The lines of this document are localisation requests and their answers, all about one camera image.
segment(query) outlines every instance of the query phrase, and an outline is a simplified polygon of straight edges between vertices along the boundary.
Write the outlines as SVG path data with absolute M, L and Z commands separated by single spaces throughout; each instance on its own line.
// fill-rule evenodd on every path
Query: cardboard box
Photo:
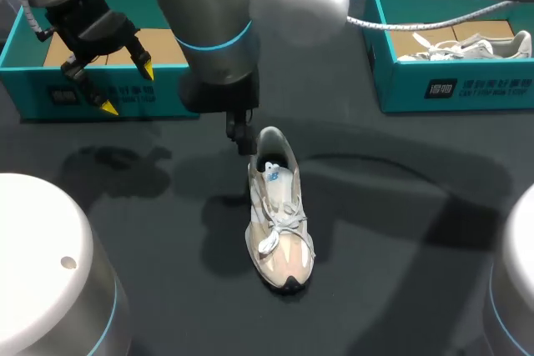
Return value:
M 197 117 L 179 99 L 181 78 L 188 73 L 189 66 L 156 0 L 106 2 L 141 28 L 139 39 L 154 61 L 154 81 L 141 77 L 129 55 L 127 61 L 119 64 L 109 65 L 109 58 L 98 58 L 86 67 L 93 83 L 117 109 L 118 118 Z M 42 27 L 49 26 L 44 10 L 34 9 L 33 13 Z M 0 54 L 0 79 L 22 119 L 117 119 L 88 105 L 78 89 L 62 75 L 60 66 L 70 54 L 57 36 L 39 42 L 25 21 L 23 10 L 19 11 Z
M 510 23 L 507 20 L 501 21 L 469 21 L 455 25 L 454 34 L 458 42 L 465 41 L 473 35 L 479 33 L 487 38 L 513 38 Z
M 431 44 L 456 40 L 456 36 L 452 28 L 419 31 L 418 33 Z M 414 54 L 426 51 L 426 48 L 414 39 L 413 33 L 392 31 L 390 34 L 391 41 L 393 42 L 393 48 L 395 49 L 395 53 L 398 55 L 398 57 L 406 54 Z
M 44 59 L 44 67 L 61 67 L 73 53 L 63 43 L 63 40 L 56 33 L 50 39 L 47 58 Z M 89 66 L 105 66 L 108 56 L 97 57 Z
M 170 29 L 141 29 L 137 38 L 152 56 L 152 64 L 187 64 L 182 49 Z M 108 65 L 134 64 L 126 48 L 112 53 Z
M 489 0 L 367 0 L 364 19 L 383 24 L 434 23 L 495 3 Z M 509 38 L 521 30 L 534 33 L 534 4 L 520 3 L 513 8 L 503 8 L 488 15 L 486 21 L 453 28 L 458 40 L 474 33 Z M 371 29 L 364 29 L 363 33 L 380 108 L 385 113 L 534 108 L 534 58 L 400 62 L 398 57 L 406 48 L 398 51 L 400 42 L 395 33 Z

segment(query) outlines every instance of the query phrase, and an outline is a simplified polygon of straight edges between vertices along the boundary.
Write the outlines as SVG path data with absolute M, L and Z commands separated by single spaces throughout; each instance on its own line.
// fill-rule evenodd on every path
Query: shoe sole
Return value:
M 252 263 L 254 264 L 254 266 L 256 268 L 256 273 L 259 275 L 259 278 L 263 281 L 263 283 L 267 286 L 267 288 L 269 288 L 269 290 L 271 290 L 271 291 L 273 291 L 273 292 L 275 292 L 277 294 L 281 294 L 281 295 L 292 295 L 292 294 L 298 293 L 298 292 L 304 290 L 305 288 L 307 288 L 308 287 L 308 283 L 310 282 L 311 274 L 310 274 L 310 276 L 308 277 L 308 279 L 304 283 L 299 283 L 295 279 L 295 277 L 289 276 L 287 278 L 287 281 L 285 281 L 285 284 L 282 287 L 274 285 L 266 277 L 263 276 L 263 274 L 259 270 L 259 265 L 256 263 L 256 259 L 254 257 L 254 253 L 252 252 L 252 248 L 250 247 L 249 227 L 250 226 L 248 226 L 247 229 L 244 231 L 244 241 L 247 244 L 247 249 L 249 250 L 249 256 L 252 259 Z M 311 270 L 312 271 L 313 271 L 313 267 L 314 267 L 314 265 L 313 265 L 313 260 L 312 260 L 312 265 L 311 265 Z

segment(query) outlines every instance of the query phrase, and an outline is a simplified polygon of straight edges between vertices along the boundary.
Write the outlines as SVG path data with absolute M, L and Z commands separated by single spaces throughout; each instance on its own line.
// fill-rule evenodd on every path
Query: teal box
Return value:
M 169 25 L 156 0 L 106 0 L 125 13 L 137 28 Z M 42 9 L 33 10 L 42 27 L 49 24 Z M 87 66 L 89 77 L 117 108 L 120 117 L 90 107 L 59 67 L 43 67 L 50 40 L 40 43 L 21 9 L 0 55 L 0 79 L 25 120 L 108 120 L 118 118 L 186 118 L 178 96 L 187 64 L 155 64 L 154 81 L 143 79 L 134 65 Z
M 367 0 L 373 23 L 437 23 L 495 4 L 487 0 Z M 481 18 L 507 20 L 514 33 L 534 33 L 534 5 L 518 4 Z M 534 58 L 398 62 L 391 35 L 364 30 L 380 108 L 385 113 L 534 108 Z M 441 98 L 428 97 L 446 85 Z

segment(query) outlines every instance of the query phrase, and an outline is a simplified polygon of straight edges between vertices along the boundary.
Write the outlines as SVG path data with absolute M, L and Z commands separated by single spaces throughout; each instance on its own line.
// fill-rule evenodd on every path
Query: logo on box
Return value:
M 457 84 L 457 79 L 432 79 L 428 83 L 425 99 L 451 98 Z
M 71 106 L 80 104 L 76 90 L 68 85 L 50 85 L 48 94 L 56 106 Z

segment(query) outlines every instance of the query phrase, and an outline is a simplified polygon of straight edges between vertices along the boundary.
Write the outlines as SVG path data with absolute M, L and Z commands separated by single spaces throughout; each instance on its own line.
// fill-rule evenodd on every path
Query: sneaker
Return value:
M 299 167 L 278 128 L 259 133 L 249 187 L 252 206 L 245 241 L 250 257 L 272 288 L 295 292 L 308 281 L 315 253 L 302 207 Z
M 418 33 L 413 34 L 427 51 L 401 56 L 401 62 L 434 60 L 474 60 L 495 58 L 530 58 L 532 56 L 531 34 L 520 31 L 514 38 L 486 38 L 479 33 L 462 42 L 447 41 L 431 45 Z

